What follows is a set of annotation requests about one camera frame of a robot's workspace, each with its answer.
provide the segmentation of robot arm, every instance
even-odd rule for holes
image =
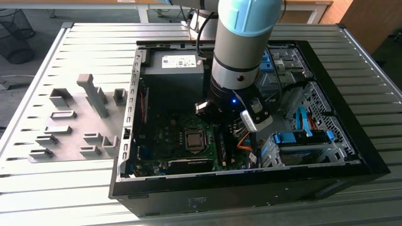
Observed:
[[[282,0],[159,0],[190,8],[218,10],[211,90],[222,103],[237,98],[249,131],[261,131],[271,122],[261,92],[254,85],[273,27],[281,16]]]

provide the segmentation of label sticker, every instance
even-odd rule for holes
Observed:
[[[195,55],[163,56],[162,68],[197,67]]]
[[[253,161],[254,163],[257,163],[257,156],[255,156],[253,153],[250,153],[249,158],[251,159],[251,161]]]

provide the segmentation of floor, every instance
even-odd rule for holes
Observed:
[[[52,45],[54,39],[64,22],[82,23],[139,23],[137,10],[85,10],[70,9],[56,10],[56,18],[48,18],[48,13],[42,9],[24,10],[27,18],[31,22],[36,35],[28,39],[28,43],[35,51],[35,59],[22,65],[10,64],[0,57],[0,76],[4,75],[35,75],[42,65],[43,59]],[[150,21],[153,23],[181,22],[178,10],[163,12],[165,17],[158,17],[158,13],[150,11]],[[402,88],[402,42],[396,43],[393,39],[388,39],[378,51],[374,53],[374,59],[384,64],[384,70],[394,80],[400,88]],[[14,116],[14,112],[19,106],[22,98],[28,89],[31,77],[7,78],[12,87],[10,90],[0,91],[0,127],[6,127]]]

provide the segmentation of wooden cabinet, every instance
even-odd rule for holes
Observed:
[[[402,24],[402,0],[334,0],[321,24],[346,25],[366,51],[373,54]]]

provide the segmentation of table leg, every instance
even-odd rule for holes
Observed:
[[[312,13],[312,16],[309,18],[308,24],[318,24],[322,18],[322,15],[326,12],[326,5],[317,6],[316,10]]]
[[[147,5],[139,4],[138,5],[138,13],[139,13],[139,20],[142,23],[150,23],[149,17],[149,7]]]
[[[56,17],[56,9],[47,9],[46,11],[48,11],[48,15],[50,15],[50,18],[55,18]]]

